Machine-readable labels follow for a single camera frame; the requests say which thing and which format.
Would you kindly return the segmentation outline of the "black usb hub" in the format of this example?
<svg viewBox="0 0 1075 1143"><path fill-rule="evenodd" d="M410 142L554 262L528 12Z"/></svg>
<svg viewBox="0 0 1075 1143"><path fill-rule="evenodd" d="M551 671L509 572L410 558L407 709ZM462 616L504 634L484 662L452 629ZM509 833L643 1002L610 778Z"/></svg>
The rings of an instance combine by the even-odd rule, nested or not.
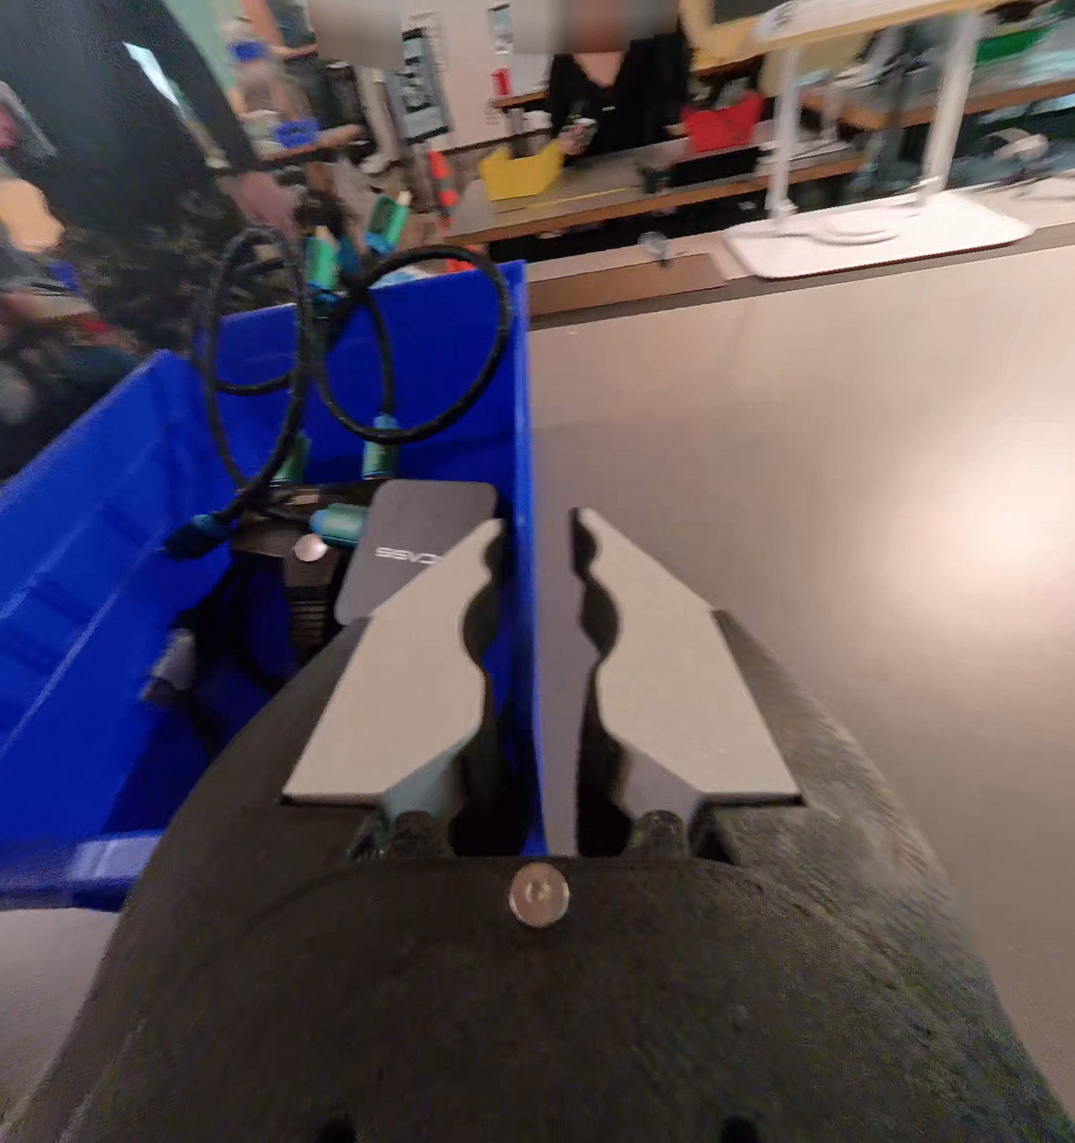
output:
<svg viewBox="0 0 1075 1143"><path fill-rule="evenodd" d="M378 607L497 514L497 490L482 482L393 479L373 495L332 617L346 627Z"/></svg>

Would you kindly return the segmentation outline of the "braided hdmi cable green plugs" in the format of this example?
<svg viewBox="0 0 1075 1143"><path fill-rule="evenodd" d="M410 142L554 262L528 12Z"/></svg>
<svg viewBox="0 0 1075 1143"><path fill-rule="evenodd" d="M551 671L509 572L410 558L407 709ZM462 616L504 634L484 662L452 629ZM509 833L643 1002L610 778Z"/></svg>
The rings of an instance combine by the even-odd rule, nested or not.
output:
<svg viewBox="0 0 1075 1143"><path fill-rule="evenodd" d="M484 364L466 389L447 408L427 421L402 428L397 421L398 385L389 331L375 298L376 289L395 274L427 264L454 264L460 273L479 274L494 298L494 327ZM513 337L515 308L508 280L483 251L452 241L433 242L408 249L370 251L362 258L359 271L341 281L341 291L319 314L307 310L302 334L310 345L304 371L308 384L318 393L327 412L350 434L377 453L397 451L432 441L462 422L477 405L493 383ZM334 396L327 371L327 358L343 341L357 312L364 311L375 337L378 360L379 404L377 418L365 426L351 416Z"/></svg>

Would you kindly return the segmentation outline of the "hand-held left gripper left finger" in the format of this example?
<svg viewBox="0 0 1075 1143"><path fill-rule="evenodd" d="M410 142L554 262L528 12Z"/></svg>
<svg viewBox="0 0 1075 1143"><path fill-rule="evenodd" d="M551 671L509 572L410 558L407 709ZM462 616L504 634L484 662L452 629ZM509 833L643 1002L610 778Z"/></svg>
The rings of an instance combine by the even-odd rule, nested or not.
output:
<svg viewBox="0 0 1075 1143"><path fill-rule="evenodd" d="M462 855L516 855L531 826L516 746L512 529L476 524L348 629L353 647L282 785L282 804L352 810L379 835L427 816Z"/></svg>

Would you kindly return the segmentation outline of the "red plastic bin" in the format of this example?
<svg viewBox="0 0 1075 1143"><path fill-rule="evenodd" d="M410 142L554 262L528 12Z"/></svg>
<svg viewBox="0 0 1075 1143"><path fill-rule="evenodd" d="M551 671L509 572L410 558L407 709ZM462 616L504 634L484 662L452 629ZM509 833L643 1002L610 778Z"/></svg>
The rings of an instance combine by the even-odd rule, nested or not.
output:
<svg viewBox="0 0 1075 1143"><path fill-rule="evenodd" d="M752 147L765 98L747 90L731 105L681 110L681 126L691 156Z"/></svg>

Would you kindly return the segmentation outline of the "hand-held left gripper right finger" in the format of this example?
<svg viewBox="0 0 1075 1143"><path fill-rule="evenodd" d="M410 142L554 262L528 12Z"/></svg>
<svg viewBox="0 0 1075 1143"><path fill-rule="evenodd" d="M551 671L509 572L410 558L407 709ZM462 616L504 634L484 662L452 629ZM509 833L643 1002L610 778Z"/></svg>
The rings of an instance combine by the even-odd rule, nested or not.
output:
<svg viewBox="0 0 1075 1143"><path fill-rule="evenodd" d="M731 651L726 617L598 511L570 514L587 676L575 779L581 855L619 855L646 816L689 842L719 809L802 807Z"/></svg>

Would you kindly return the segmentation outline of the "large blue plastic bin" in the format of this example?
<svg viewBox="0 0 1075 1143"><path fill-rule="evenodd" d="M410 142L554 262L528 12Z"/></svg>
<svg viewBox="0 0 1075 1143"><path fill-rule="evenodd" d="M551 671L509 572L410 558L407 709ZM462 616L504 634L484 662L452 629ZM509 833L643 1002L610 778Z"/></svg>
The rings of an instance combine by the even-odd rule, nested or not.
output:
<svg viewBox="0 0 1075 1143"><path fill-rule="evenodd" d="M498 635L485 668L506 757L529 805L535 536L527 266L501 266L509 348L471 411L400 458L407 479L493 485L509 512ZM463 393L485 361L497 302L476 272L375 292L391 346L396 414L412 427ZM116 911L212 759L269 702L228 662L204 667L208 746L183 709L145 687L176 622L229 573L227 545L163 554L233 485L209 432L203 384L158 352L0 492L0 910Z"/></svg>

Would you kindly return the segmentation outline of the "white stand clear legs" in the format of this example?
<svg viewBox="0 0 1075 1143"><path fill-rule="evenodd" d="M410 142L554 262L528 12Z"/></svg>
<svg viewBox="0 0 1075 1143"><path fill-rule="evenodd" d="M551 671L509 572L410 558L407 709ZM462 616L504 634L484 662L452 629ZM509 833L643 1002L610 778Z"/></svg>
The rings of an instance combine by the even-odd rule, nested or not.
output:
<svg viewBox="0 0 1075 1143"><path fill-rule="evenodd" d="M947 189L982 15L946 15L952 20L950 42L915 190L871 203L795 210L788 190L801 104L800 56L819 42L768 53L782 55L784 70L776 99L766 215L722 233L722 243L735 265L765 281L810 279L1003 249L1034 234L1033 226L987 206L970 193Z"/></svg>

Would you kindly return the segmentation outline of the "yellow box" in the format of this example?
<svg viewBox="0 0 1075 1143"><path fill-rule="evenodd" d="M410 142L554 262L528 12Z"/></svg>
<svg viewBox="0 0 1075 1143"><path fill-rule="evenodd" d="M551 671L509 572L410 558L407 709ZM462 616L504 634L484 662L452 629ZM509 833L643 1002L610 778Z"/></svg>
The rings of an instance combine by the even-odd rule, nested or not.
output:
<svg viewBox="0 0 1075 1143"><path fill-rule="evenodd" d="M523 156L514 156L502 146L478 162L477 174L485 199L501 204L544 195L560 179L563 166L563 152L556 141Z"/></svg>

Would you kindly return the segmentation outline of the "background work table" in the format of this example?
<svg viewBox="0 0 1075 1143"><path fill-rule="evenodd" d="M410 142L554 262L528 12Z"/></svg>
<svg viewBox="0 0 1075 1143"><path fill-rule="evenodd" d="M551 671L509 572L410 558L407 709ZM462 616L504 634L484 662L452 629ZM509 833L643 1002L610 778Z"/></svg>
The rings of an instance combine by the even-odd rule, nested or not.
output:
<svg viewBox="0 0 1075 1143"><path fill-rule="evenodd" d="M1071 95L1075 95L1075 73L1052 78L977 78L970 84L963 114L969 116ZM869 139L887 131L891 123L888 112L873 109L862 98L843 106L839 122L858 131L858 142L844 145L828 155L795 160L788 174L790 185L825 181L859 172L870 164ZM493 204L483 183L475 180L468 185L453 215L450 236L460 246L485 247L598 222L741 198L765 191L770 180L771 165L759 164L745 176L681 187L666 185L658 192L647 193L635 153L629 152L572 168L544 193L513 204Z"/></svg>

